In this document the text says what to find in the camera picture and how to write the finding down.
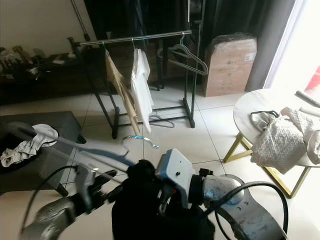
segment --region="round table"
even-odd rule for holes
[[[250,113],[256,111],[271,110],[280,113],[280,111],[285,107],[299,109],[300,107],[307,105],[309,105],[307,102],[303,101],[293,94],[283,94],[282,92],[275,91],[273,89],[260,89],[248,92],[243,95],[236,102],[233,108],[233,119],[236,127],[239,130],[239,134],[237,135],[236,140],[234,141],[229,152],[225,156],[224,162],[227,163],[252,153],[252,151],[250,150],[251,145],[253,145],[257,141],[262,133],[251,123]],[[232,156],[233,152],[239,144],[243,144],[244,147],[247,148],[247,151]],[[292,198],[297,193],[311,168],[320,168],[320,164],[313,164],[309,160],[307,153],[299,160],[297,165],[303,166],[304,170],[292,191],[281,181],[278,176],[278,171],[276,171],[272,167],[264,167],[270,177],[280,185],[282,190],[285,191],[289,198]]]

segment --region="cardboard box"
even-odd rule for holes
[[[218,36],[206,49],[209,73],[205,97],[243,93],[257,53],[256,38],[246,33]]]

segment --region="metal clothing rail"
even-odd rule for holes
[[[130,42],[130,41],[138,41],[138,40],[145,40],[145,39],[156,39],[156,38],[166,38],[171,36],[180,36],[180,35],[189,35],[191,34],[191,30],[186,31],[176,31],[176,32],[168,32],[168,33],[162,33],[162,34],[154,34],[154,35],[145,35],[145,36],[134,36],[134,37],[123,37],[123,38],[115,38],[115,39],[106,39],[106,40],[97,40],[97,41],[85,41],[85,42],[75,42],[72,37],[68,37],[69,43],[71,45],[73,53],[76,55],[76,57],[81,61],[83,64],[83,70],[85,72],[85,76],[89,82],[89,84],[92,87],[93,93],[97,99],[97,101],[100,104],[100,107],[103,111],[103,114],[109,123],[111,129],[112,129],[112,138],[116,139],[118,136],[118,128],[124,127],[124,126],[130,126],[131,124],[119,124],[119,117],[127,115],[127,113],[121,113],[118,106],[116,106],[116,103],[114,101],[114,98],[107,87],[107,93],[111,99],[112,105],[114,107],[114,119],[113,122],[104,106],[104,103],[102,102],[100,95],[98,93],[98,90],[94,84],[94,81],[92,80],[88,69],[86,68],[84,59],[82,57],[82,54],[78,47],[82,46],[91,46],[91,45],[101,45],[102,48],[104,48],[103,44],[110,44],[110,43],[120,43],[120,42]],[[150,123],[155,122],[163,122],[163,121],[170,121],[175,119],[188,119],[190,126],[194,128],[196,126],[194,121],[194,109],[195,109],[195,92],[196,92],[196,81],[197,81],[197,74],[195,73],[193,75],[192,80],[192,99],[191,99],[191,109],[189,108],[188,102],[187,102],[187,93],[188,93],[188,70],[186,69],[185,74],[185,84],[184,84],[184,98],[181,101],[181,105],[179,106],[172,106],[172,107],[163,107],[163,108],[157,108],[153,109],[153,111],[161,111],[161,110],[171,110],[171,109],[178,109],[178,108],[184,108],[186,112],[186,116],[177,116],[177,117],[169,117],[169,118],[162,118],[162,119],[154,119],[150,120]]]

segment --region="white tabletop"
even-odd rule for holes
[[[299,109],[309,104],[295,95],[284,95],[273,89],[260,89],[251,91],[243,95],[235,104],[233,109],[233,119],[239,132],[252,144],[261,136],[261,132],[250,121],[250,113],[256,111],[271,111],[277,113],[285,107]],[[299,166],[320,168],[320,164],[313,164],[307,153],[297,163]]]

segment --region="white tiled floor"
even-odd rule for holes
[[[182,99],[183,90],[178,84],[167,84],[164,90],[160,92],[151,91],[155,108],[172,107],[179,103],[177,99]],[[222,163],[236,134],[237,128],[233,121],[233,105],[243,94],[233,94],[217,97],[203,97],[197,95],[194,120],[195,128],[190,128],[187,120],[174,120],[175,128],[165,128],[151,126],[151,133],[147,133],[141,126],[141,133],[151,138],[159,149],[153,149],[146,142],[137,140],[128,140],[127,146],[130,148],[128,157],[137,162],[139,159],[150,160],[156,165],[160,156],[168,149],[177,148],[192,163],[196,171],[200,168],[208,168],[214,171],[216,175],[233,174],[245,182],[250,181],[271,181],[267,174],[257,165],[250,162],[250,157]],[[101,96],[108,112],[113,115],[112,104],[108,96]],[[124,112],[119,96],[115,96],[115,102]],[[118,139],[111,138],[111,129],[102,113],[97,99],[93,94],[86,94],[73,97],[64,97],[58,99],[49,99],[44,101],[27,102],[23,104],[6,105],[0,108],[2,115],[55,112],[55,111],[72,111],[82,126],[82,134],[87,140],[87,146],[110,150],[116,153],[124,153],[125,149],[121,145],[122,137],[132,135],[130,127],[119,129]],[[180,109],[157,112],[163,116],[177,116],[182,112]],[[236,153],[244,150],[239,147]],[[90,161],[82,153],[75,151],[72,158],[80,162]],[[109,168],[101,163],[91,161],[92,165],[107,171]],[[297,196],[288,199],[289,205],[289,231],[290,240],[318,240],[320,239],[320,206],[318,199],[320,197],[317,186],[320,181],[320,170],[312,169],[306,178]],[[301,168],[295,167],[285,176],[289,185],[294,183]],[[119,180],[124,180],[126,175],[122,172],[116,176]],[[73,182],[74,174],[66,171],[61,179],[62,183],[67,183],[66,188],[72,193],[74,191]],[[111,190],[117,184],[110,182],[103,189]],[[281,225],[283,221],[282,204],[277,194],[267,187],[255,187],[250,190],[253,197],[263,205]],[[17,240],[18,229],[20,227],[22,216],[31,196],[31,191],[8,192],[0,196],[0,239]],[[53,190],[41,191],[36,198],[31,210],[31,216],[44,204],[59,198]],[[61,240],[77,239],[112,239],[112,222],[111,222],[112,205],[105,204],[90,215],[82,215],[77,222],[70,226],[60,237]],[[222,222],[227,229],[229,236],[233,236],[228,223]],[[223,240],[224,237],[216,225],[216,240]]]

